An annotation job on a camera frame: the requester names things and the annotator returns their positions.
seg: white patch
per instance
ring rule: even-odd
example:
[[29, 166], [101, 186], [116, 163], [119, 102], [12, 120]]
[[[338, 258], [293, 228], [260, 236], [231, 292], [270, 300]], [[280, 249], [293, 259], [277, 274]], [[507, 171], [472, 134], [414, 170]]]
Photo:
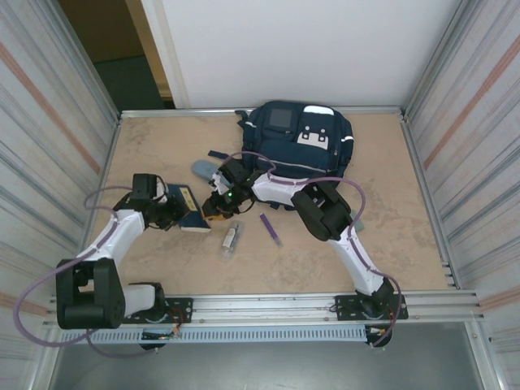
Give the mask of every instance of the white patch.
[[219, 191], [219, 194], [222, 195], [229, 191], [229, 188], [227, 185], [225, 185], [221, 180], [223, 177], [219, 173], [214, 173], [213, 176], [211, 176], [211, 179], [213, 181], [213, 188]]
[[298, 136], [298, 144], [317, 146], [319, 148], [328, 150], [328, 136], [320, 136], [316, 132], [310, 132], [303, 134], [302, 132]]
[[321, 107], [321, 106], [307, 106], [303, 109], [303, 112], [312, 112], [314, 114], [325, 114], [334, 116], [332, 108]]

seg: doorway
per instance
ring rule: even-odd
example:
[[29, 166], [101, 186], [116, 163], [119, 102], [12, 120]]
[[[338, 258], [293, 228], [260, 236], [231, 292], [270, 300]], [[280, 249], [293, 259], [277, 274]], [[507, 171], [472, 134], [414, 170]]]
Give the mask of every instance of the doorway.
[[118, 111], [175, 108], [140, 0], [58, 0]]

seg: light blue object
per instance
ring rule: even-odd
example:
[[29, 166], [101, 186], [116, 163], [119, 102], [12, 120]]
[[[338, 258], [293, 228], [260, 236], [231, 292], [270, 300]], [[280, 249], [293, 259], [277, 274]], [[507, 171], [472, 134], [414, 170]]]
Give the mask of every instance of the light blue object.
[[[356, 215], [358, 215], [358, 212], [354, 209], [350, 211], [350, 218], [354, 219], [356, 218]], [[359, 233], [361, 230], [365, 228], [365, 224], [359, 219], [356, 224], [354, 225], [356, 228], [356, 233]]]
[[[197, 160], [192, 164], [192, 172], [194, 175], [201, 177], [206, 181], [210, 181], [213, 178], [213, 174], [219, 169], [217, 164], [213, 164], [207, 160]], [[229, 182], [222, 176], [220, 180], [222, 184], [230, 186]]]

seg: black mounting plate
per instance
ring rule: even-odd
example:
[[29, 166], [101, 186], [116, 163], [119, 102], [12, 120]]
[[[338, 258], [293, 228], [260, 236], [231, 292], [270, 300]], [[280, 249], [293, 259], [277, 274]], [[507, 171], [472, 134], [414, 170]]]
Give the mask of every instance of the black mounting plate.
[[[388, 312], [382, 313], [377, 318], [371, 318], [366, 315], [362, 308], [362, 299], [362, 297], [356, 294], [337, 295], [334, 297], [335, 305], [330, 310], [336, 312], [338, 321], [391, 320]], [[399, 296], [395, 293], [390, 298], [388, 306], [396, 313], [398, 304]], [[405, 296], [402, 297], [401, 311], [397, 319], [408, 319], [408, 306], [406, 305]]]
[[[149, 319], [144, 318], [142, 315], [139, 315], [139, 312], [132, 314], [130, 318], [125, 318], [123, 323], [167, 323], [167, 324], [175, 324], [175, 323], [191, 323], [192, 322], [192, 314], [193, 314], [193, 298], [166, 298], [166, 307], [167, 310], [171, 312], [171, 314], [175, 317], [175, 321], [169, 314], [163, 315], [161, 319], [158, 321], [151, 321]], [[171, 308], [176, 308], [182, 311], [183, 318], [180, 319], [180, 314], [178, 310], [172, 310]]]

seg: marker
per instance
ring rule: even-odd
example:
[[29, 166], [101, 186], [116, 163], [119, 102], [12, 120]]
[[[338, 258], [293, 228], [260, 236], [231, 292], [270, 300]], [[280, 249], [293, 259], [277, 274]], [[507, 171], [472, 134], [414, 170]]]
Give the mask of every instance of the marker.
[[267, 231], [269, 232], [269, 234], [271, 235], [271, 237], [275, 241], [275, 243], [278, 245], [278, 247], [282, 248], [284, 246], [284, 244], [282, 244], [282, 241], [276, 234], [275, 229], [269, 223], [269, 219], [267, 219], [267, 217], [263, 213], [260, 214], [260, 219], [262, 220], [263, 224], [266, 226]]

